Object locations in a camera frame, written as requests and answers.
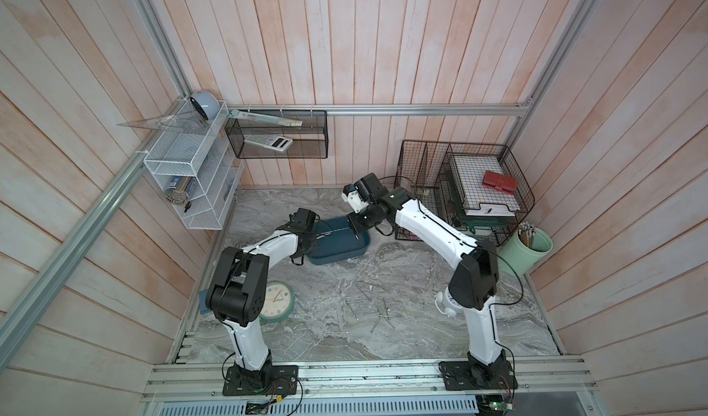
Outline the teal plastic storage box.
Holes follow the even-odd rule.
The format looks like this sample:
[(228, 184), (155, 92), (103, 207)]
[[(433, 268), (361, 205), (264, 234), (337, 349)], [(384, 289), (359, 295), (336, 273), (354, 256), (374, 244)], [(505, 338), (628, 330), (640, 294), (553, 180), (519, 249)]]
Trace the teal plastic storage box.
[(321, 220), (315, 226), (315, 233), (318, 248), (306, 256), (315, 265), (363, 256), (371, 244), (369, 233), (364, 231), (356, 235), (347, 216)]

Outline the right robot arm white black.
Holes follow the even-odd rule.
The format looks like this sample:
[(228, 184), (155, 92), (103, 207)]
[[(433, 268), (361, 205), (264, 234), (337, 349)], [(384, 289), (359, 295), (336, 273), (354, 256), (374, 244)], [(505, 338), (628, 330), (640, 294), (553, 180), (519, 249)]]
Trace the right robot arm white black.
[(506, 363), (493, 310), (499, 268), (492, 248), (457, 231), (404, 187), (384, 187), (375, 174), (344, 187), (342, 199), (352, 208), (348, 224), (356, 235), (388, 222), (394, 230), (414, 233), (454, 270), (442, 293), (442, 305), (464, 315), (468, 377), (479, 388), (488, 386), (503, 373)]

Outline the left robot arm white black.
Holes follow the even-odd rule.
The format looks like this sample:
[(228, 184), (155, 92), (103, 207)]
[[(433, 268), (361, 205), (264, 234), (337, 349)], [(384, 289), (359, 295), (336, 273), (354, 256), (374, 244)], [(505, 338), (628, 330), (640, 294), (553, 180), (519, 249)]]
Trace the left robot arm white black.
[(317, 219), (313, 211), (298, 209), (264, 240), (221, 252), (205, 304), (230, 337), (234, 351), (234, 366), (227, 377), (230, 384), (241, 379), (260, 389), (270, 382), (272, 355), (260, 325), (267, 276), (283, 259), (302, 259), (317, 250)]

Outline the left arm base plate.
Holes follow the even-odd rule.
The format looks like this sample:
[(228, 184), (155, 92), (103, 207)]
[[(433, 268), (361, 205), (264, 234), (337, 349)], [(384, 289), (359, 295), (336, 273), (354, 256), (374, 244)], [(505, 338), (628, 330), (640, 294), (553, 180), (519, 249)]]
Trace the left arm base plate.
[(286, 397), (297, 393), (298, 379), (299, 368), (294, 364), (265, 364), (259, 371), (250, 371), (234, 365), (226, 371), (222, 395)]

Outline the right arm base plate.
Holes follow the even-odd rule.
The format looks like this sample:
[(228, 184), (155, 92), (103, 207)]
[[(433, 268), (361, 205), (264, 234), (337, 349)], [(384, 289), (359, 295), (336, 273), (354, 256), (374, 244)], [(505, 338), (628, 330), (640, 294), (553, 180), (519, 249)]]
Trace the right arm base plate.
[(492, 364), (483, 364), (472, 358), (440, 362), (438, 367), (448, 391), (518, 389), (512, 364), (503, 357)]

